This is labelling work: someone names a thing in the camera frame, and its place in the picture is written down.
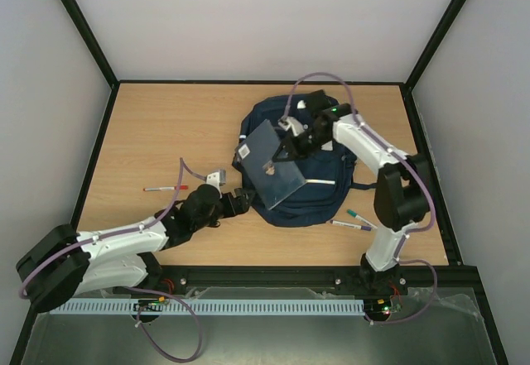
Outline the dark blue hardcover book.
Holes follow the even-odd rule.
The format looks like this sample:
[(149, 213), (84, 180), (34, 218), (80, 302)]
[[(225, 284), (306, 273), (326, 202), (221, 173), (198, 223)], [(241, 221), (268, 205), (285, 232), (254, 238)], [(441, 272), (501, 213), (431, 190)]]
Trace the dark blue hardcover book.
[(236, 148), (236, 156), (267, 210), (299, 190), (306, 179), (294, 161), (274, 161), (281, 142), (265, 120)]

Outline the navy blue student backpack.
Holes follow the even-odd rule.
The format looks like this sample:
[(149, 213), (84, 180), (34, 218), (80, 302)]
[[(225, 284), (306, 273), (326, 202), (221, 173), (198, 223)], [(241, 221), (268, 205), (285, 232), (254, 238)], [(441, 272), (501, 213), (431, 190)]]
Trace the navy blue student backpack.
[[(304, 128), (309, 127), (313, 118), (305, 105), (311, 98), (325, 99), (328, 107), (338, 104), (335, 98), (326, 95), (323, 90), (295, 94), (292, 99), (286, 95), (266, 98), (256, 103), (241, 122), (239, 140), (243, 142), (266, 120), (273, 125), (277, 137), (283, 139), (286, 132), (277, 122), (287, 105), (290, 106), (289, 115), (296, 118)], [(371, 190), (376, 187), (374, 183), (353, 182), (356, 161), (357, 156), (345, 146), (328, 142), (308, 158), (296, 161), (306, 179), (303, 186), (272, 209), (267, 208), (259, 195), (253, 199), (252, 206), (266, 222), (276, 227), (308, 227), (326, 223), (338, 212), (350, 190)]]

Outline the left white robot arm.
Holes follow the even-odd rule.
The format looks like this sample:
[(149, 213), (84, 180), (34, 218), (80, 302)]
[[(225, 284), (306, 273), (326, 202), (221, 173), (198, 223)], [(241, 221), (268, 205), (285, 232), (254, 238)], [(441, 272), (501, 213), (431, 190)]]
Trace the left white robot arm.
[(53, 228), (16, 264), (19, 296), (37, 313), (53, 310), (74, 296), (114, 287), (151, 289), (161, 278), (155, 253), (180, 246), (202, 228), (246, 214), (254, 190), (222, 193), (203, 184), (140, 222), (98, 231)]

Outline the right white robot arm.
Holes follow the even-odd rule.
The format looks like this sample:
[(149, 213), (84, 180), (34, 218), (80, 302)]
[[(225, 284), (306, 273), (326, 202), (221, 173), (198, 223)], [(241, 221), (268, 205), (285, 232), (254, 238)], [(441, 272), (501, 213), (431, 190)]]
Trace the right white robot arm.
[(359, 282), (368, 293), (380, 291), (404, 263), (401, 252), (411, 234), (430, 229), (421, 225), (424, 217), (431, 216), (429, 224), (436, 221), (426, 158), (411, 156), (386, 141), (364, 121), (353, 102), (332, 105), (320, 90), (308, 94), (304, 103), (313, 123), (303, 127), (287, 105), (278, 121), (287, 134), (272, 161), (304, 159), (326, 143), (336, 142), (371, 170), (376, 177), (373, 208), (378, 227), (361, 257)]

